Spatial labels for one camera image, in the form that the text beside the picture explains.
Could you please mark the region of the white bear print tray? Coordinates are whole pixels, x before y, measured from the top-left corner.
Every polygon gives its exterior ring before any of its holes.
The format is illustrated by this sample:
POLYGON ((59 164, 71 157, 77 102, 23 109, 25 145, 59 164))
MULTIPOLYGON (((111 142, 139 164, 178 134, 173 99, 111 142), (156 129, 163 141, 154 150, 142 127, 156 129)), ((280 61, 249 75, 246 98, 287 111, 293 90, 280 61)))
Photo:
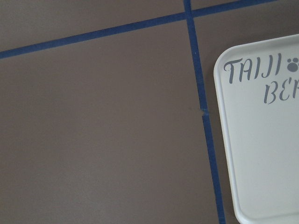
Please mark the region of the white bear print tray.
POLYGON ((227 49, 214 83, 237 220, 298 223, 298 35, 227 49))

